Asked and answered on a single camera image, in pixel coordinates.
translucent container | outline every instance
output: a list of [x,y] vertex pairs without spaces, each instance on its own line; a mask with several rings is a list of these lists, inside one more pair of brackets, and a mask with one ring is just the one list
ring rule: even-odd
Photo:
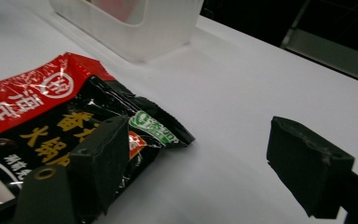
[[144,61],[190,40],[203,0],[49,2],[57,13],[122,58]]

plastic packaging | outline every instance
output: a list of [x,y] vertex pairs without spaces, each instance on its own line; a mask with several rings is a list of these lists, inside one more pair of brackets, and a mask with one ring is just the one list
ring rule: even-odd
[[66,166],[72,149],[102,121],[122,115],[129,117],[130,157],[117,194],[160,149],[185,147],[194,137],[108,75],[98,61],[80,55],[66,53],[0,81],[0,218],[12,215],[22,181],[33,169]]
[[128,61],[144,61],[189,41],[203,4],[203,0],[49,1],[57,13]]

snack bag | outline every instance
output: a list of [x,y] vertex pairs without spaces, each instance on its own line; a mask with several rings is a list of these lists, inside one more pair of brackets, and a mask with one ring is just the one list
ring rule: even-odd
[[90,58],[65,53],[0,81],[0,219],[13,215],[21,184],[44,164],[66,166],[69,153],[102,121],[126,115],[130,157],[117,194],[166,147],[194,137],[158,105],[139,97]]

white container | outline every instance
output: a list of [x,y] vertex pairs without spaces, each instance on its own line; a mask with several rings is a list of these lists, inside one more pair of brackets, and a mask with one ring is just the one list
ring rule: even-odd
[[49,0],[57,13],[128,61],[144,61],[189,41],[203,3],[119,0],[135,3],[117,16],[106,1],[116,0]]

white table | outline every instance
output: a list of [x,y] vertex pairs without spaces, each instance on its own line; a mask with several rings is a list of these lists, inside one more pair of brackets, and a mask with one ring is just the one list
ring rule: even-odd
[[48,1],[0,0],[0,79],[66,51],[100,60],[197,138],[165,150],[96,223],[343,223],[308,218],[268,166],[273,116],[356,158],[358,81],[200,17],[189,44],[127,63],[56,15]]

